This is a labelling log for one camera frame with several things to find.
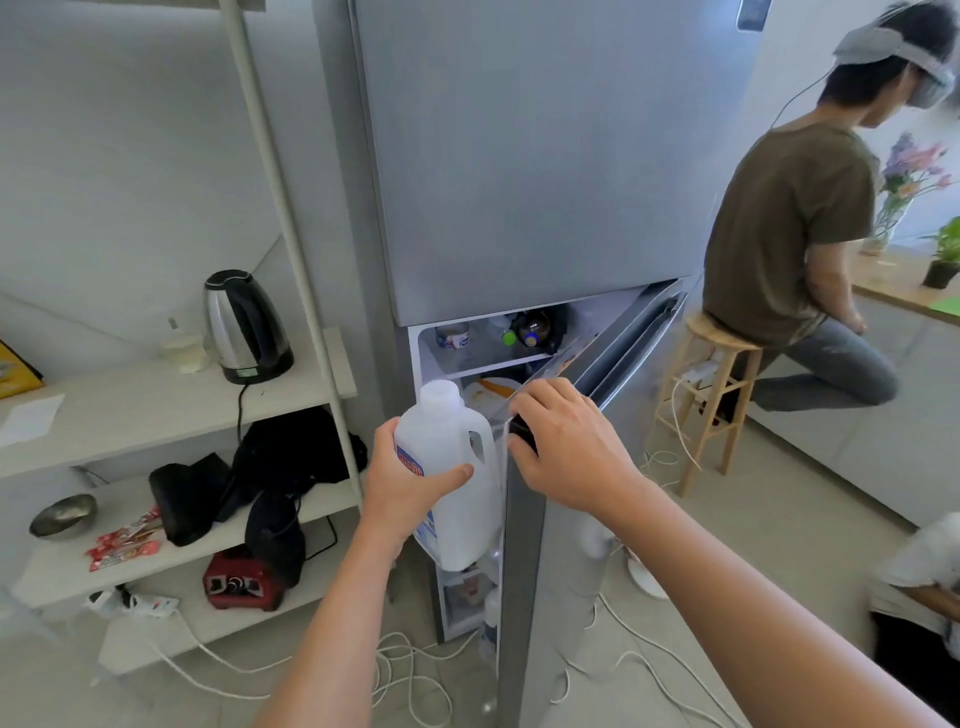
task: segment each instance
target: potted plant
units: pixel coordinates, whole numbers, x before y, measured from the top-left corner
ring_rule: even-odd
[[[960,217],[954,217],[936,235],[926,237],[936,240],[937,252],[933,254],[934,260],[926,272],[924,285],[944,289],[960,273]]]
[[[940,160],[946,153],[947,147],[943,144],[921,149],[910,132],[900,135],[883,169],[883,192],[886,197],[876,215],[873,233],[860,248],[862,254],[883,253],[914,200],[930,192],[947,189],[953,184],[951,176],[945,174],[946,170],[940,166]]]

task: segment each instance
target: hand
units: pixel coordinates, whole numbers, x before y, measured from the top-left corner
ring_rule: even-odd
[[[508,440],[524,480],[562,505],[600,518],[611,494],[646,481],[610,421],[568,379],[531,382],[513,398],[510,411],[537,441],[534,452],[517,435]]]
[[[373,457],[360,520],[366,533],[385,540],[397,552],[427,511],[473,476],[469,464],[427,477],[411,473],[396,457],[394,432],[399,421],[394,417],[373,435]]]
[[[857,336],[862,336],[867,332],[867,322],[863,320],[863,316],[857,311],[854,311],[850,319],[845,321],[844,324]]]

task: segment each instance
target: man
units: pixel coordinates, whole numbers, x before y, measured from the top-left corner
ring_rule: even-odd
[[[532,382],[514,396],[511,411],[522,415],[537,441],[534,452],[519,437],[510,438],[526,483],[568,508],[590,512],[643,559],[755,728],[946,728],[904,686],[640,474],[612,425],[568,380]],[[370,725],[391,562],[427,511],[472,471],[460,465],[414,475],[396,457],[397,422],[376,431],[360,525],[254,728]]]
[[[876,663],[960,725],[960,513],[914,534],[870,591]]]
[[[881,26],[950,57],[951,8],[897,7]],[[764,366],[784,353],[810,371],[759,381],[753,399],[763,409],[875,406],[897,395],[893,365],[860,338],[844,243],[870,234],[877,194],[877,159],[854,129],[882,124],[925,73],[898,57],[838,65],[816,109],[763,136],[733,175],[707,248],[704,310],[763,346]],[[736,397],[724,397],[721,418],[732,418]]]

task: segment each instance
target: man sitting on stool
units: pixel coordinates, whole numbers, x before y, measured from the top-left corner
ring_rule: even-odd
[[[957,33],[953,9],[933,2],[903,4],[878,24],[940,61]],[[767,350],[761,369],[784,353],[809,370],[759,381],[753,400],[768,411],[876,406],[898,391],[893,365],[860,337],[846,270],[845,243],[871,233],[878,178],[854,128],[914,102],[927,71],[898,56],[843,64],[837,53],[816,109],[740,162],[707,248],[704,310]],[[723,398],[721,419],[732,420],[736,398]]]
[[[876,663],[960,725],[960,513],[918,531],[870,592]]]

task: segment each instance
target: white headset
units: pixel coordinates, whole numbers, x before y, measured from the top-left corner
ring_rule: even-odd
[[[906,8],[897,8],[870,25],[850,31],[840,41],[833,55],[837,59],[837,65],[876,63],[891,56],[910,61],[926,71],[926,74],[907,100],[907,106],[930,109],[950,95],[956,85],[956,77],[946,63],[920,46],[906,42],[900,31],[880,27],[881,23],[904,10]]]

